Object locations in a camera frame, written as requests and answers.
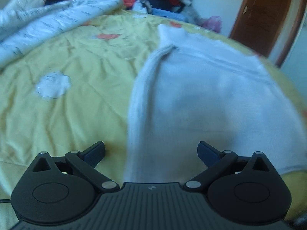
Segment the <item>black and white crumpled clothes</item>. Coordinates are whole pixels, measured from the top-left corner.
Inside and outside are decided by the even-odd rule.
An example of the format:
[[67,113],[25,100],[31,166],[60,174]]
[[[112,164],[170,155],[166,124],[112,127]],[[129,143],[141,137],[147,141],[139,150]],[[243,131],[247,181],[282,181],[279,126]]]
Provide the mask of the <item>black and white crumpled clothes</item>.
[[147,0],[137,0],[133,7],[132,10],[135,12],[140,12],[143,14],[151,14],[152,13],[152,5],[149,3]]

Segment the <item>white knit sweater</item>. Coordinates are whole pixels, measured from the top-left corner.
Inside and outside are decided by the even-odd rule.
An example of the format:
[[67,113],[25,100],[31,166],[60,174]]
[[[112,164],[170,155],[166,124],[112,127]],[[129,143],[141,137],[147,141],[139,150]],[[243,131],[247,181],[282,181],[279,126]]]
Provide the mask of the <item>white knit sweater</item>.
[[280,174],[306,170],[306,127],[256,56],[165,24],[133,87],[126,182],[184,182],[204,170],[197,146],[263,152]]

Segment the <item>white printed quilt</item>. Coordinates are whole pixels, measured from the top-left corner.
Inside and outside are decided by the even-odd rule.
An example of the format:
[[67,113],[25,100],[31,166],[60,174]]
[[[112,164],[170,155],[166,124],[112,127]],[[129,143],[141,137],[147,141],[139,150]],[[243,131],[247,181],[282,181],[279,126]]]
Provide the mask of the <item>white printed quilt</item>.
[[1,69],[46,40],[121,8],[122,0],[10,0],[1,9]]

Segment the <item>light blue knit garment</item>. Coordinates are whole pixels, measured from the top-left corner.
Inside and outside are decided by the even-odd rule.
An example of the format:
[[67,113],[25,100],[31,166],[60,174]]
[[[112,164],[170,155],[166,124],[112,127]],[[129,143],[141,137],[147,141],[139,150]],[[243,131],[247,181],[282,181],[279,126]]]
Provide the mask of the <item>light blue knit garment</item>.
[[176,12],[153,8],[151,10],[151,14],[159,17],[165,17],[168,19],[187,22],[187,18],[184,15],[178,14]]

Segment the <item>brown wooden door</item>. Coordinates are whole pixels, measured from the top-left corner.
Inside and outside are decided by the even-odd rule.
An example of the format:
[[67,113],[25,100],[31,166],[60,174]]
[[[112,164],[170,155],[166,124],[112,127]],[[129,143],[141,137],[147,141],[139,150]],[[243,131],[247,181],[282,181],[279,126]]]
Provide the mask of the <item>brown wooden door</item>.
[[305,7],[306,0],[243,0],[230,38],[279,67],[298,33]]

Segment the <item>yellow cartoon bed sheet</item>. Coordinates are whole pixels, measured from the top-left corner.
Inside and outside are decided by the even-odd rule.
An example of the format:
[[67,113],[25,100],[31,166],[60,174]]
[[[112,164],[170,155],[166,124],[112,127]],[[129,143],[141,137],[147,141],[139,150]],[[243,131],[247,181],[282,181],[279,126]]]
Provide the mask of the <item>yellow cartoon bed sheet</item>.
[[[62,156],[97,141],[106,158],[97,169],[124,181],[130,100],[135,80],[158,49],[165,24],[256,56],[306,127],[306,106],[292,83],[270,61],[225,36],[187,23],[119,10],[48,39],[1,70],[1,198],[40,151]],[[281,174],[292,195],[287,219],[306,213],[306,170]]]

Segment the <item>pink plastic bag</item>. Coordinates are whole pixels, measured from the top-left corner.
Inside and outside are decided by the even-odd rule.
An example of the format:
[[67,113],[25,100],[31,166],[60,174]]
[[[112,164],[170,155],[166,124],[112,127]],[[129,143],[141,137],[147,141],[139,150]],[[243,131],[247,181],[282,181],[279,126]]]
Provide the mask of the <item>pink plastic bag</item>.
[[204,20],[202,27],[207,30],[220,33],[222,28],[222,19],[219,16],[212,16]]

